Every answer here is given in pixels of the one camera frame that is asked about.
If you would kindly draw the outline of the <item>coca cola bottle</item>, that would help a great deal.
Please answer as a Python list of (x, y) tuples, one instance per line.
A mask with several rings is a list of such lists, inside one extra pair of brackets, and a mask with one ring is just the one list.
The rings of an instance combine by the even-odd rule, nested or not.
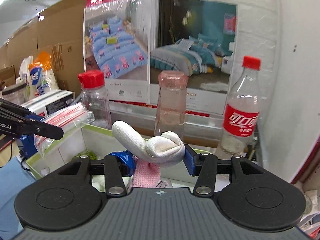
[(244, 56), (243, 71), (229, 91), (223, 119), (222, 136), (215, 151), (220, 159), (241, 155), (252, 139), (260, 113), (258, 75), (261, 59)]

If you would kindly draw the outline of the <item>blue machine box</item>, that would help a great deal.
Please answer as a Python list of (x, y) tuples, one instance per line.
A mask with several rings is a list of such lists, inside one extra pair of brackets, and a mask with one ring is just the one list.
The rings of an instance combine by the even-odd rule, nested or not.
[[(44, 118), (44, 115), (37, 115), (35, 113), (31, 113), (30, 111), (19, 111), (18, 115), (22, 116), (23, 118), (34, 119), (36, 121), (40, 121)], [(18, 135), (20, 135), (20, 137), (17, 142), (17, 146), (20, 150), (20, 156), (24, 157), (25, 159), (32, 157), (37, 152), (37, 149), (34, 146), (34, 136), (22, 134), (21, 131), (18, 132)]]

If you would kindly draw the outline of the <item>clear plastic container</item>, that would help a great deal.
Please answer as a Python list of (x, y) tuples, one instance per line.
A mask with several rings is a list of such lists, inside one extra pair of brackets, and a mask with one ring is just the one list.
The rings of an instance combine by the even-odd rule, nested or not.
[(18, 83), (2, 90), (2, 96), (5, 100), (22, 105), (29, 101), (26, 83)]

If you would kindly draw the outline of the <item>white pen refill box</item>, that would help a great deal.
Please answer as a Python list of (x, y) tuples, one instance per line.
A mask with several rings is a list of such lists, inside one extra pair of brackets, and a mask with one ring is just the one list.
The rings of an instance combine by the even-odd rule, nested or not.
[(21, 104), (21, 106), (39, 116), (45, 117), (68, 107), (74, 99), (74, 92), (56, 89), (33, 98)]

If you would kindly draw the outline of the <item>blue table mat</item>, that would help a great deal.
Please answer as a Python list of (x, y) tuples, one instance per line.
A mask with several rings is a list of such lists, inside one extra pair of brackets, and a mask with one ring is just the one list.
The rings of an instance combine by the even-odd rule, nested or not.
[(22, 227), (15, 213), (14, 201), (22, 189), (34, 182), (34, 177), (21, 168), (17, 158), (1, 168), (1, 239), (12, 239), (20, 232)]

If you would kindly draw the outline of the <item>white sock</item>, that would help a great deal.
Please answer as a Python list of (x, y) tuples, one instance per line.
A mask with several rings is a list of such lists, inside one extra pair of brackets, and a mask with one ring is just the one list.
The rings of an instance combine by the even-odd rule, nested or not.
[(129, 152), (142, 161), (158, 167), (172, 167), (180, 163), (185, 155), (185, 145), (180, 137), (171, 131), (149, 140), (123, 121), (112, 125), (112, 134)]

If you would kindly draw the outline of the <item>stack of zip bags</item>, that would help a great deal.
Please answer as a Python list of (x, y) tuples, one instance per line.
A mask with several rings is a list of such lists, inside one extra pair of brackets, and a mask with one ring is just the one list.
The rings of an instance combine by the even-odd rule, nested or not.
[(61, 128), (63, 136), (60, 139), (53, 139), (52, 136), (54, 132), (52, 131), (49, 132), (50, 136), (34, 135), (34, 145), (40, 156), (44, 159), (52, 143), (66, 139), (68, 135), (92, 123), (94, 120), (93, 112), (87, 110), (80, 102), (65, 107), (41, 120), (45, 124)]

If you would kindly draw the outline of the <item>green cardboard box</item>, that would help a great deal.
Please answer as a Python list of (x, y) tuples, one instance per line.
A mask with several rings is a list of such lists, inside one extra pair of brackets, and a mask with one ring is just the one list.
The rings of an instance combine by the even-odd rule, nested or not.
[(82, 129), (66, 134), (61, 140), (54, 141), (44, 155), (34, 154), (25, 163), (36, 179), (55, 171), (84, 150), (93, 151), (99, 159), (111, 152), (125, 150), (112, 132), (100, 127), (86, 125)]

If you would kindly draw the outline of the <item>blue white tissue bag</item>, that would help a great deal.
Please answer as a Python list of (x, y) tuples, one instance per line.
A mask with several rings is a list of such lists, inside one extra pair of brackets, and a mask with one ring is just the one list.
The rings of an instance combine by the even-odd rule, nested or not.
[(52, 58), (42, 51), (36, 59), (28, 56), (19, 69), (20, 81), (26, 84), (27, 96), (31, 100), (59, 88), (52, 70)]

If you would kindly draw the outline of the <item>pink transparent bottle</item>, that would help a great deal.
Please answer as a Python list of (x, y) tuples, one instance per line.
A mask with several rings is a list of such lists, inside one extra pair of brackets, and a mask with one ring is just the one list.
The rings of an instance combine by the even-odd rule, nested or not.
[(158, 83), (155, 135), (171, 131), (183, 139), (188, 76), (183, 72), (164, 70), (158, 76)]

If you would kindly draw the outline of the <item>clear jar red lid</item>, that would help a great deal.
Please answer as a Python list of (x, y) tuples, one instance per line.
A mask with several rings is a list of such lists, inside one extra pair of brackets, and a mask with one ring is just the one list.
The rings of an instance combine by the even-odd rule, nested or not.
[(112, 126), (111, 113), (103, 72), (88, 70), (78, 74), (78, 80), (82, 89), (81, 102), (87, 110), (94, 114), (95, 120), (92, 125), (110, 129)]

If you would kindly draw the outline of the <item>pink sponge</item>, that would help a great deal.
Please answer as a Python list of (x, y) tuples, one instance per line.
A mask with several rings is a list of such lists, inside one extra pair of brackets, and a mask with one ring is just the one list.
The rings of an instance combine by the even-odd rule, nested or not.
[(154, 188), (161, 178), (160, 168), (152, 163), (135, 158), (136, 168), (132, 176), (132, 186)]

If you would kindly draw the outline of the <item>bedding poster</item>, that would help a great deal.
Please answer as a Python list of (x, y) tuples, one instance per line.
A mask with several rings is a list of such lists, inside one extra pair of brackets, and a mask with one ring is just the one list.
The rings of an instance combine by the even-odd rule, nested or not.
[(104, 73), (111, 100), (151, 105), (161, 72), (182, 72), (187, 110), (222, 114), (237, 11), (209, 0), (118, 0), (86, 8), (85, 69)]

